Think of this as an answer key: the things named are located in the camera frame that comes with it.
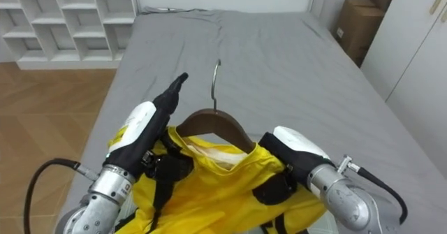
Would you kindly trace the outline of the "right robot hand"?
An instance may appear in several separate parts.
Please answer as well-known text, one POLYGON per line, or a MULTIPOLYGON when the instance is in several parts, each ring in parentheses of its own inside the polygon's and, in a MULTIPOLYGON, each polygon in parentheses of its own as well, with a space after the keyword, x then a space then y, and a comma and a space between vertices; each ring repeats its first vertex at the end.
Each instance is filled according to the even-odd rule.
POLYGON ((307 180, 315 168, 320 165, 335 167, 319 146, 298 131, 285 126, 276 126, 272 133, 266 132, 258 144, 277 157, 289 170, 291 177, 308 190, 310 188, 307 180))

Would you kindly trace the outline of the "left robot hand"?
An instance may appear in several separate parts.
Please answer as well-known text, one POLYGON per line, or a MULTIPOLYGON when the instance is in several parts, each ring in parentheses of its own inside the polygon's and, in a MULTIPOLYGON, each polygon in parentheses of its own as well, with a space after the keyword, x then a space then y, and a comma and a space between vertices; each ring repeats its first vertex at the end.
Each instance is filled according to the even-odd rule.
POLYGON ((179 93, 188 78, 178 76, 169 87, 151 101, 137 105, 110 141, 103 166, 114 166, 138 179, 145 171, 143 157, 153 149, 166 130, 170 116, 179 103, 179 93))

